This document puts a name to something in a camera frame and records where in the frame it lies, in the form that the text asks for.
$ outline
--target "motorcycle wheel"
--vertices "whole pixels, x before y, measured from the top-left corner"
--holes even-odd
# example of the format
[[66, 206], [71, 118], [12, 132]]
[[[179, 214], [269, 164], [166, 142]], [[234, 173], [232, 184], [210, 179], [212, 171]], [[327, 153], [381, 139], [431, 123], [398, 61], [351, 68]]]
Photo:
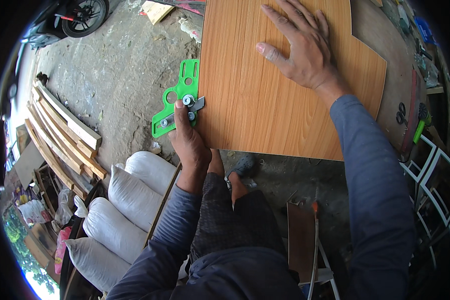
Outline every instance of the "motorcycle wheel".
[[82, 19], [69, 21], [62, 19], [63, 32], [71, 38], [82, 38], [102, 26], [108, 15], [108, 0], [77, 0], [70, 15]]

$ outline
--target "concrete floor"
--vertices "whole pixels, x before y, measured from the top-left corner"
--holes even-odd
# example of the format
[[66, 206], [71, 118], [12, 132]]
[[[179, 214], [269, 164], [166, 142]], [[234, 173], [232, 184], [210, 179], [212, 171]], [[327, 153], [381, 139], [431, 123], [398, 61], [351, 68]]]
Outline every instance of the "concrete floor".
[[[50, 76], [47, 87], [58, 93], [75, 114], [90, 117], [103, 137], [97, 159], [108, 171], [125, 162], [134, 152], [149, 150], [152, 141], [162, 145], [162, 156], [173, 156], [166, 135], [151, 136], [152, 116], [163, 109], [162, 93], [176, 84], [180, 62], [199, 58], [200, 45], [180, 30], [182, 14], [175, 9], [152, 26], [138, 15], [141, 1], [116, 3], [103, 26], [89, 36], [66, 38], [39, 52], [37, 72]], [[163, 35], [165, 39], [155, 40]], [[102, 120], [98, 120], [103, 111]], [[225, 169], [241, 153], [222, 151]], [[292, 201], [319, 203], [320, 240], [327, 253], [345, 249], [350, 243], [348, 192], [343, 162], [259, 154], [263, 159], [253, 180], [276, 212], [280, 231], [287, 237], [287, 217], [282, 207]]]

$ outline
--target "hand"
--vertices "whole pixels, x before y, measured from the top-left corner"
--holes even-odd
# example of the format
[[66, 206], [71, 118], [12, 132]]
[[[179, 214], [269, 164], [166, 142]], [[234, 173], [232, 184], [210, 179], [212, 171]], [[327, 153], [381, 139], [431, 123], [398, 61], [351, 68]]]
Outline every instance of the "hand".
[[182, 162], [182, 174], [177, 186], [192, 194], [201, 194], [208, 165], [212, 153], [206, 148], [197, 131], [192, 129], [188, 117], [188, 108], [182, 100], [177, 100], [174, 106], [176, 130], [168, 133], [175, 152]]
[[262, 5], [261, 9], [290, 42], [290, 57], [285, 58], [277, 48], [264, 42], [258, 43], [256, 50], [276, 65], [285, 77], [315, 90], [330, 108], [336, 99], [351, 94], [351, 91], [332, 63], [324, 13], [317, 10], [315, 18], [299, 0], [276, 2], [290, 20], [268, 5]]

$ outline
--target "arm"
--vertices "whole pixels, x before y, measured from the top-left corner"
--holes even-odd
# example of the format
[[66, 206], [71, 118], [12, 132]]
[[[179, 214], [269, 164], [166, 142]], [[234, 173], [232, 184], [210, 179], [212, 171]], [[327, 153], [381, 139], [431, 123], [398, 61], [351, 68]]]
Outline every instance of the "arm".
[[354, 257], [349, 296], [353, 299], [403, 299], [415, 241], [412, 205], [402, 170], [375, 120], [332, 63], [329, 28], [298, 0], [276, 0], [281, 16], [263, 12], [290, 41], [290, 57], [260, 42], [257, 51], [288, 78], [313, 89], [330, 109], [345, 160]]
[[181, 100], [175, 105], [176, 130], [169, 138], [182, 159], [182, 173], [148, 246], [133, 262], [107, 299], [139, 299], [146, 295], [168, 299], [180, 266], [190, 252], [202, 203], [202, 187], [211, 160], [200, 136], [189, 123]]

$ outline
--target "fingernail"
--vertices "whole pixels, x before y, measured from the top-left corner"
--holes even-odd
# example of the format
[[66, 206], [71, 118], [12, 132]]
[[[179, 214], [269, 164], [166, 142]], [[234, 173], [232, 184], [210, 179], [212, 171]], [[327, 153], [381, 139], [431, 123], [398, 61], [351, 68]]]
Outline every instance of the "fingernail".
[[258, 43], [258, 44], [255, 46], [255, 49], [256, 49], [258, 52], [263, 53], [263, 52], [265, 51], [265, 46], [264, 46], [262, 43]]

